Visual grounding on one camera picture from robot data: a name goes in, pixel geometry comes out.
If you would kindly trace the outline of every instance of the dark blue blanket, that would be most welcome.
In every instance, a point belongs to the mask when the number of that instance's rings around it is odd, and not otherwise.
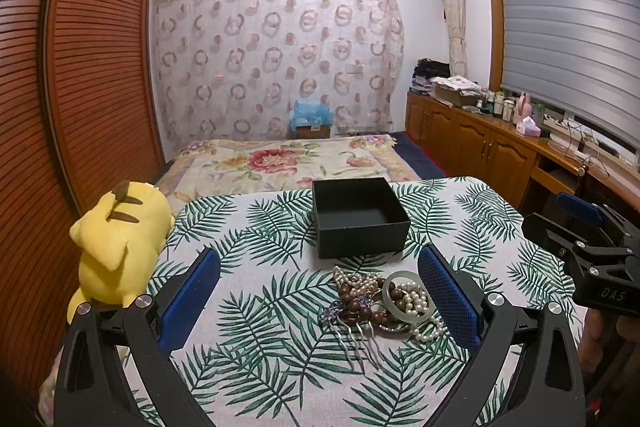
[[[409,166],[423,180],[446,178],[447,175],[431,161],[424,151],[416,145],[404,132],[393,132],[391,136],[396,139],[394,150],[406,161]]]

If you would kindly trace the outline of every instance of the green leaf pattern tablecloth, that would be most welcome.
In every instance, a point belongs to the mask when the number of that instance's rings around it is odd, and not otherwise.
[[[416,271],[418,252],[431,241],[485,292],[502,292],[520,306],[560,302],[578,340],[586,310],[571,300],[572,280],[557,259],[522,238],[522,217],[491,188],[474,178],[392,188],[412,222],[404,251],[394,255],[318,259],[310,190],[206,196],[181,211],[148,291],[184,272],[203,247],[220,254],[220,282],[185,348],[172,354],[218,427],[423,425],[444,398],[469,357],[449,335],[430,344],[377,336],[380,369],[365,360],[364,375],[358,362],[352,372],[337,337],[317,321],[337,298],[334,264],[383,275]],[[346,330],[340,333],[346,343]],[[517,352],[515,346],[478,425],[498,409]],[[143,415],[161,425],[133,359],[125,371]]]

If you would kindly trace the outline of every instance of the wardrobe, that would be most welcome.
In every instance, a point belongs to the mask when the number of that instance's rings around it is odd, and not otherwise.
[[[148,0],[0,0],[0,372],[34,405],[78,287],[69,227],[164,166]]]

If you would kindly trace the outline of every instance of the window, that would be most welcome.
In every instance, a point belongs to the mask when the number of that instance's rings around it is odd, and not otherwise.
[[[502,87],[530,92],[639,148],[640,0],[502,5]]]

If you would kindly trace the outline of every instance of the yellow plush toy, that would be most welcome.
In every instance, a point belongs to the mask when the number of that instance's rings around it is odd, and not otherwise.
[[[175,219],[164,194],[153,185],[122,182],[69,230],[82,248],[80,287],[71,297],[66,320],[96,299],[128,307],[146,285]]]

